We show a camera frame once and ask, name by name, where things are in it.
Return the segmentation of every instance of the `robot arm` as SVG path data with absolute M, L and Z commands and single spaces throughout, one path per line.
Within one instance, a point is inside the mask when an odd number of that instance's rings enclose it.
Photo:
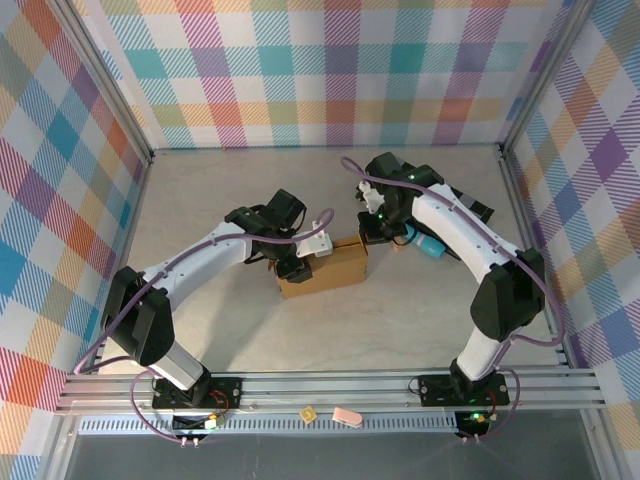
M 233 210 L 224 222 L 194 246 L 228 235 L 236 235 L 236 238 L 211 243 L 206 248 L 188 253 L 194 247 L 191 246 L 142 272 L 124 267 L 113 278 L 102 319 L 103 329 L 143 286 L 158 274 L 163 274 L 138 305 L 126 313 L 111 338 L 137 363 L 151 367 L 183 392 L 180 394 L 183 403 L 200 405 L 211 391 L 208 385 L 210 374 L 176 341 L 172 313 L 204 283 L 230 266 L 247 262 L 256 255 L 273 261 L 280 278 L 294 283 L 311 278 L 312 272 L 304 257 L 327 255 L 332 251 L 332 244 L 324 231 L 309 236 L 292 228 L 305 210 L 297 198 L 279 190 L 266 206 Z M 317 228 L 318 224 L 314 222 L 314 230 Z M 254 235 L 258 239 L 242 237 L 242 234 Z M 270 243 L 260 240 L 264 237 L 294 241 Z M 296 237 L 308 238 L 295 241 Z M 181 258 L 180 262 L 167 271 L 167 266 L 178 258 Z
M 470 309 L 475 327 L 465 349 L 451 365 L 456 392 L 461 398 L 468 397 L 489 381 L 509 337 L 544 308 L 543 292 L 507 255 L 497 251 L 495 244 L 526 263 L 540 278 L 544 278 L 542 256 L 534 249 L 521 252 L 493 232 L 426 165 L 418 168 L 401 165 L 395 156 L 386 153 L 376 157 L 365 170 L 375 177 L 421 185 L 444 198 L 438 200 L 409 188 L 360 182 L 358 190 L 370 213 L 361 212 L 358 218 L 366 243 L 404 235 L 404 223 L 415 219 L 459 256 L 480 285 Z M 464 221 L 461 214 L 471 219 L 473 225 Z M 490 244 L 487 237 L 495 244 Z

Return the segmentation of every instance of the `brown cardboard box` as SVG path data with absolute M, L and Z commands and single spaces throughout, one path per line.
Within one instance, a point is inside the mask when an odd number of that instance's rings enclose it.
M 360 236 L 344 238 L 333 242 L 331 255 L 309 256 L 312 278 L 302 283 L 290 283 L 278 278 L 278 285 L 284 298 L 354 285 L 364 282 L 368 262 L 367 247 Z

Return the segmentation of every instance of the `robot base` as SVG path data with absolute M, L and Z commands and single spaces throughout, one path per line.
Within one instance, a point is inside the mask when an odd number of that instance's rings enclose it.
M 421 375 L 418 392 L 423 407 L 491 407 L 509 405 L 509 392 L 504 375 L 493 374 L 482 388 L 463 399 L 454 388 L 450 375 Z
M 153 389 L 155 390 L 152 402 L 154 410 L 189 408 L 227 410 L 240 407 L 242 379 L 208 377 L 198 381 L 188 392 L 185 392 L 169 380 L 160 378 L 156 380 Z

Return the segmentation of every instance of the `small blue bottle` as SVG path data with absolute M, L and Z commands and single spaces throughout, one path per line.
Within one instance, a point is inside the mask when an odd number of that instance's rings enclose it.
M 405 238 L 409 240 L 413 237 L 414 229 L 411 225 L 407 224 L 405 224 L 405 227 L 407 227 L 407 236 Z M 415 243 L 420 250 L 434 258 L 440 258 L 447 249 L 442 242 L 420 232 L 418 232 L 411 243 Z

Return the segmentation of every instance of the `plaid fabric backdrop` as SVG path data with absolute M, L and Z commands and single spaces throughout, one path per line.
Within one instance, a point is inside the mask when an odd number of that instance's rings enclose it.
M 522 83 L 522 86 L 518 91 L 518 96 L 511 105 L 511 109 L 509 110 L 509 114 L 507 115 L 507 121 L 502 125 L 502 129 L 500 130 L 500 133 L 498 135 L 498 142 L 504 142 L 504 140 L 506 139 L 511 126 L 513 125 L 513 121 L 520 113 L 525 98 L 534 86 L 538 74 L 540 73 L 540 70 L 547 60 L 548 54 L 551 53 L 553 42 L 556 40 L 558 33 L 560 33 L 560 30 L 575 3 L 576 0 L 564 0 L 562 2 L 562 6 L 556 14 L 556 17 L 551 24 L 551 28 L 549 28 L 549 30 L 547 31 L 544 41 L 542 42 L 542 45 L 540 45 L 540 49 L 538 50 L 538 53 L 536 54 L 536 57 L 531 64 L 529 71 L 527 72 L 524 82 Z
M 640 478 L 640 2 L 600 0 L 516 148 L 579 363 Z
M 95 330 L 142 163 L 45 0 L 0 11 L 0 478 L 17 480 Z
M 571 3 L 75 1 L 158 148 L 493 143 Z

